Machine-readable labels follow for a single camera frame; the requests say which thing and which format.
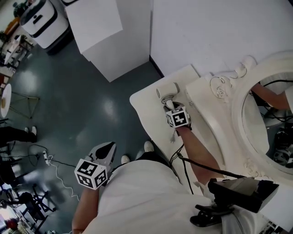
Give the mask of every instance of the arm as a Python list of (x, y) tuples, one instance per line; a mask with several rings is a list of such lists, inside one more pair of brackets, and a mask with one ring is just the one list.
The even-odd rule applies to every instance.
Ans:
[(254, 93), (256, 93), (256, 95), (259, 96), (262, 100), (271, 104), (276, 109), (279, 109), (279, 110), (290, 109), (285, 92), (281, 94), (275, 94), (273, 91), (269, 90), (268, 88), (260, 84), (256, 84), (255, 86), (252, 87), (251, 90)]
[[(188, 128), (179, 127), (176, 128), (176, 130), (179, 132), (183, 140), (189, 159), (215, 169), (220, 169), (215, 158)], [(194, 164), (191, 164), (191, 168), (197, 180), (204, 185), (210, 181), (211, 178), (223, 178), (222, 175), (216, 172), (206, 170)]]
[(98, 214), (99, 189), (85, 188), (72, 220), (72, 233), (82, 233)]

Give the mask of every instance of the black pants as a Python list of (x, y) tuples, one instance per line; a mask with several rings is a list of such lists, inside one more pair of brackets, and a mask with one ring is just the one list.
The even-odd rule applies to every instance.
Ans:
[(0, 144), (6, 144), (9, 141), (23, 141), (23, 142), (36, 142), (37, 137), (33, 133), (27, 133), (24, 130), (4, 127), (0, 128)]
[(145, 152), (140, 158), (138, 158), (136, 161), (138, 160), (150, 160), (150, 161), (155, 161), (155, 162), (159, 162), (162, 163), (164, 165), (166, 165), (167, 167), (169, 167), (169, 163), (163, 159), (161, 156), (157, 155), (155, 152)]

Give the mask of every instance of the white pedestal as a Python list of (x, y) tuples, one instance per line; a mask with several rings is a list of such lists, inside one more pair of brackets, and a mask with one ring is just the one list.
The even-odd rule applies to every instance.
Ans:
[(78, 0), (66, 12), (81, 54), (109, 82), (149, 60), (150, 0)]

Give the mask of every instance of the gray floor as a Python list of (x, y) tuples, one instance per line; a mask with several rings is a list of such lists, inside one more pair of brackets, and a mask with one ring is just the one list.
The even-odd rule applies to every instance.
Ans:
[[(80, 55), (74, 41), (54, 56), (48, 56), (36, 46), (32, 56), (20, 64), (11, 85), (16, 92), (40, 97), (40, 102), (32, 120), (9, 112), (10, 125), (20, 129), (37, 126), (38, 144), (47, 147), (54, 159), (72, 165), (95, 145), (114, 141), (117, 143), (114, 165), (119, 165), (125, 153), (134, 159), (148, 139), (129, 97), (159, 78), (154, 67), (146, 63), (109, 83)], [(17, 142), (12, 154), (27, 155), (29, 145)], [(30, 153), (41, 154), (42, 151), (37, 146), (30, 148)], [(71, 191), (62, 187), (55, 168), (48, 167), (42, 155), (36, 167), (28, 158), (24, 158), (21, 165), (22, 171), (31, 172), (25, 176), (27, 185), (36, 182), (42, 189), (49, 190), (58, 208), (41, 231), (68, 233), (77, 206), (76, 197), (70, 197)], [(60, 165), (58, 173), (65, 184), (80, 195), (82, 187), (77, 184), (73, 170)]]

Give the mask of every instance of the power strip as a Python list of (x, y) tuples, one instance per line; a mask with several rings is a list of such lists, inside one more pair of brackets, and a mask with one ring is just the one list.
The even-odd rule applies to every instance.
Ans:
[(43, 155), (44, 155), (44, 158), (45, 158), (45, 162), (48, 166), (50, 166), (50, 161), (49, 161), (49, 158), (48, 158), (48, 155), (47, 155), (47, 152), (44, 150), (43, 151)]

